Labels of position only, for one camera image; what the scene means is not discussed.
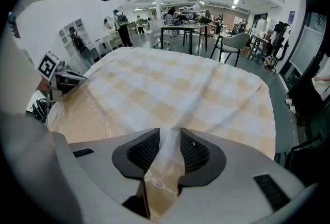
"checkered tablecloth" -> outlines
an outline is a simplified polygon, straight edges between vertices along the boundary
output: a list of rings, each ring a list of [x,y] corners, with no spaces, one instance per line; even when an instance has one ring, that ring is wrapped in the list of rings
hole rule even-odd
[[[271,159],[275,122],[268,86],[256,75],[210,59],[150,48],[120,48],[57,102],[48,127],[69,143],[159,127],[161,147],[145,176],[152,219],[177,196],[184,174],[179,129],[250,145]]]

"sneaker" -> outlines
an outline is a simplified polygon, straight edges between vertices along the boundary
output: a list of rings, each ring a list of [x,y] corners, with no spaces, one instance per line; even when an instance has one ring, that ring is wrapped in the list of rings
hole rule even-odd
[[[290,106],[290,111],[291,111],[293,114],[296,114],[295,106]]]
[[[286,105],[293,106],[292,99],[286,99],[285,103],[286,103]]]

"black table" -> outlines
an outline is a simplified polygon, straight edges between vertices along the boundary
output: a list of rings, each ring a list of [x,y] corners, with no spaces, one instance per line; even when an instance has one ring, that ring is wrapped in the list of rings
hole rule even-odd
[[[160,49],[163,49],[164,30],[184,30],[189,31],[189,54],[192,55],[192,33],[195,29],[200,29],[200,40],[201,40],[201,29],[205,27],[205,52],[207,52],[207,27],[209,24],[181,24],[181,25],[164,25],[161,27],[160,32]]]

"white partition wall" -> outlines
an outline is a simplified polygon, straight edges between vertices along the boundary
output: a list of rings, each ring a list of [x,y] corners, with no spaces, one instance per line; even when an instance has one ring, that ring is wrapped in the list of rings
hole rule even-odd
[[[45,0],[32,3],[16,19],[21,38],[15,39],[25,49],[35,65],[44,53],[52,51],[61,60],[69,60],[59,31],[71,22],[81,19],[90,41],[102,38],[104,18],[113,18],[113,10],[125,7],[126,0]]]

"window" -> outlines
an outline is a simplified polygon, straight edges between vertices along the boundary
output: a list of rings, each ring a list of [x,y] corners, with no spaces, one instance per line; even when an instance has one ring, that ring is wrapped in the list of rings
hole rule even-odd
[[[266,19],[267,19],[267,16],[268,16],[268,13],[256,14],[256,15],[254,16],[254,19],[253,19],[252,28],[256,28],[258,21],[259,21],[260,19],[264,19],[264,20],[266,20]]]

